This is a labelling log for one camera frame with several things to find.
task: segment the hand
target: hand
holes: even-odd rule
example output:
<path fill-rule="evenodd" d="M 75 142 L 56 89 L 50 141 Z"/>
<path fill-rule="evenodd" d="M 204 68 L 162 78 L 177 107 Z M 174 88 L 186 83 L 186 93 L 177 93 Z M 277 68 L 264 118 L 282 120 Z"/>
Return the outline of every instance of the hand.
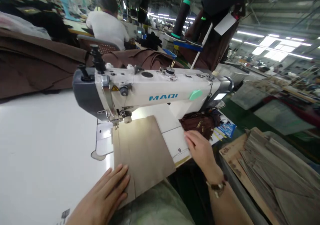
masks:
<path fill-rule="evenodd" d="M 201 168 L 211 184 L 219 184 L 223 180 L 223 172 L 216 164 L 211 144 L 198 131 L 184 132 L 192 158 Z"/>
<path fill-rule="evenodd" d="M 118 165 L 114 171 L 109 168 L 101 179 L 77 205 L 67 225 L 106 225 L 120 203 L 128 196 L 123 190 L 129 183 L 130 176 L 123 176 L 128 166 Z"/>

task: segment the warning label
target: warning label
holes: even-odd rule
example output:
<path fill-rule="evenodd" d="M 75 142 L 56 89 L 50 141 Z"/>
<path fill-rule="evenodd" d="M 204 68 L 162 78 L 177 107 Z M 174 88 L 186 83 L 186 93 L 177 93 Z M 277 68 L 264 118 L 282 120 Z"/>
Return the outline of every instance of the warning label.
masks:
<path fill-rule="evenodd" d="M 119 89 L 118 89 L 117 86 L 114 85 L 114 86 L 112 87 L 111 91 L 113 91 L 113 92 L 114 92 L 114 91 L 119 91 Z"/>

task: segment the maqi logo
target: maqi logo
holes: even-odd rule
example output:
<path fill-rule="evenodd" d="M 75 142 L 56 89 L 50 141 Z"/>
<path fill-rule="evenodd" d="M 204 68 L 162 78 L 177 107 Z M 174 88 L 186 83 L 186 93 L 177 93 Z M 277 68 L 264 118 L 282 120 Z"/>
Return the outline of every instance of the maqi logo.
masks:
<path fill-rule="evenodd" d="M 176 98 L 178 96 L 178 94 L 170 94 L 170 95 L 161 95 L 160 98 L 159 96 L 150 96 L 149 97 L 149 101 L 151 100 L 160 100 L 160 99 L 173 99 L 173 98 Z"/>

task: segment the wristwatch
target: wristwatch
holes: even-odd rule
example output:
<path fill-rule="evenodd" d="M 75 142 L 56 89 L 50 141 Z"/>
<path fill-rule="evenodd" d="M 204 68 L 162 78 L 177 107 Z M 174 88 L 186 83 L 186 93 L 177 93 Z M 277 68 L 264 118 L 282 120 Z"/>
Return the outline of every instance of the wristwatch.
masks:
<path fill-rule="evenodd" d="M 207 185 L 214 191 L 214 194 L 216 195 L 216 198 L 221 197 L 223 194 L 224 188 L 226 186 L 226 182 L 228 181 L 228 178 L 225 174 L 223 174 L 223 180 L 219 184 L 210 184 L 208 181 L 206 181 Z"/>

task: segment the wrist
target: wrist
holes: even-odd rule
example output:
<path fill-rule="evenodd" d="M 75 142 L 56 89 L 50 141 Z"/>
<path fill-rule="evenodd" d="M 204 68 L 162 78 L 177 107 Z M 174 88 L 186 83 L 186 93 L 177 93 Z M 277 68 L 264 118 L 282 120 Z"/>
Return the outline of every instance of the wrist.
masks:
<path fill-rule="evenodd" d="M 219 184 L 224 180 L 223 171 L 217 164 L 204 172 L 204 175 L 209 184 Z"/>

